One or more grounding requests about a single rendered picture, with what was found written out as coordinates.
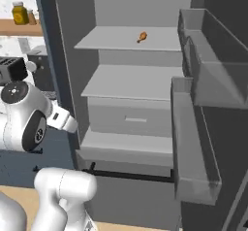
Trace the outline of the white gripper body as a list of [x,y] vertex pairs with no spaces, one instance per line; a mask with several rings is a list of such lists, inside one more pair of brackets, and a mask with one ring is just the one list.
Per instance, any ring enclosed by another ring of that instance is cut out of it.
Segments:
[[78,122],[70,115],[69,112],[65,113],[62,129],[69,133],[75,133],[78,129]]

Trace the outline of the blue counter cabinet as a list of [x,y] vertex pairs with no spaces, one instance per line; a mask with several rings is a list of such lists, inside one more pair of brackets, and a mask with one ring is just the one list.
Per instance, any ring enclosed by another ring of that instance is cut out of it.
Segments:
[[34,187],[33,168],[57,167],[73,169],[74,161],[65,131],[49,127],[43,141],[35,148],[43,154],[0,150],[0,185]]

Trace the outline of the grey fridge drawer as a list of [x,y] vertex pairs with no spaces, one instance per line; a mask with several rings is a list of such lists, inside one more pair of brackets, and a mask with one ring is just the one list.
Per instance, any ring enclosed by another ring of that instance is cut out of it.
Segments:
[[[89,97],[88,112],[94,132],[171,136],[171,103],[168,101]],[[146,118],[147,122],[130,122],[125,117]]]

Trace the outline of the dark grey coffee machine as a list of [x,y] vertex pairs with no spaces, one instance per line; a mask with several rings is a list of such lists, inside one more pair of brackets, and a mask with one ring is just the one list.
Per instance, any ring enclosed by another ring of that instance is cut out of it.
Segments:
[[27,53],[26,68],[32,73],[35,86],[41,91],[53,91],[53,81],[45,45],[36,46]]

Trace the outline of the dark grey fridge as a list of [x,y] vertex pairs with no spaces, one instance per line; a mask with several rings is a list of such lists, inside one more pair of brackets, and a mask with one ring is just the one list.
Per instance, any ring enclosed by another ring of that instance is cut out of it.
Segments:
[[59,102],[73,112],[70,137],[77,159],[162,166],[173,170],[172,138],[91,130],[89,96],[82,96],[100,65],[180,67],[182,51],[76,49],[96,26],[175,27],[181,9],[204,0],[37,0],[50,70]]

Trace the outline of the grey fridge shelf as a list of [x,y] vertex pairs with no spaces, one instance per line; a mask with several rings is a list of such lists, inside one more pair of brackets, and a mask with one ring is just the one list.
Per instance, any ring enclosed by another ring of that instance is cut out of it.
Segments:
[[171,78],[182,76],[180,67],[100,65],[81,95],[165,101]]
[[[141,32],[146,32],[147,38],[137,43]],[[75,48],[181,51],[175,27],[96,26],[75,45]]]

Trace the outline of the black toaster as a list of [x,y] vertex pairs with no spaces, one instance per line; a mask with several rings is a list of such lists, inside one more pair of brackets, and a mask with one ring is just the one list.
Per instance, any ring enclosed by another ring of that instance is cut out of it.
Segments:
[[22,81],[28,76],[22,57],[0,56],[0,86],[9,82]]

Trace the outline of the grey freezer drawer front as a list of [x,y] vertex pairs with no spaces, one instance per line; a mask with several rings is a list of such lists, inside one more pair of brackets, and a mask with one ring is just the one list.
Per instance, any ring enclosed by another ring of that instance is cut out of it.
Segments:
[[[162,166],[140,165],[101,160],[85,160],[79,154],[77,166],[96,170],[169,177],[171,170]],[[174,199],[174,184],[98,177],[97,193],[86,204],[96,221],[177,231],[180,207]]]

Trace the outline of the small brown shaker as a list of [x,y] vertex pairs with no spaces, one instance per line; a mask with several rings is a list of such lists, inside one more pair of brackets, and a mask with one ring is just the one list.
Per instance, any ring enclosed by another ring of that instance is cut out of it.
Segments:
[[36,25],[37,20],[35,19],[33,11],[32,10],[27,10],[27,14],[28,14],[28,19],[29,19],[29,24],[30,25]]

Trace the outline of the yellow mustard jar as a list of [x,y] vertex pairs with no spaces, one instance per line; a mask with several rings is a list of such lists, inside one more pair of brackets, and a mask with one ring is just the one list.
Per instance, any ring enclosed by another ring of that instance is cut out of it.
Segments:
[[13,3],[12,13],[16,25],[25,25],[29,22],[27,10],[22,2],[18,1]]

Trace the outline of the narrow clear door bin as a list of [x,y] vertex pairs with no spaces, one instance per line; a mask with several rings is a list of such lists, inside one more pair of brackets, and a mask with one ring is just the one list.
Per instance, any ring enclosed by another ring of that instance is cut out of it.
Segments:
[[222,187],[202,107],[191,97],[191,78],[171,80],[171,128],[175,197],[214,205]]

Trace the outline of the large clear door bin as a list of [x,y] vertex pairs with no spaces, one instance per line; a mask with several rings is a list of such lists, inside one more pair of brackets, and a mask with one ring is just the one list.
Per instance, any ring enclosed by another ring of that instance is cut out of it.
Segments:
[[177,32],[194,102],[248,109],[248,49],[206,9],[181,9]]

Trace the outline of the dark grey fridge door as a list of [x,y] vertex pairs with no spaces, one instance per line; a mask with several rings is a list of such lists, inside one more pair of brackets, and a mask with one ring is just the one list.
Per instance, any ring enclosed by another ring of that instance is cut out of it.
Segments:
[[[206,9],[248,49],[248,0],[204,0]],[[202,107],[222,187],[214,205],[179,201],[183,231],[245,231],[248,221],[248,109]]]

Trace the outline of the wooden wall shelf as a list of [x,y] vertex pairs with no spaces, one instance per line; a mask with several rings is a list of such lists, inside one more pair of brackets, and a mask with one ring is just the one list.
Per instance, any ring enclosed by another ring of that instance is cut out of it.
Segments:
[[0,19],[0,36],[42,36],[40,24],[15,25],[12,19]]

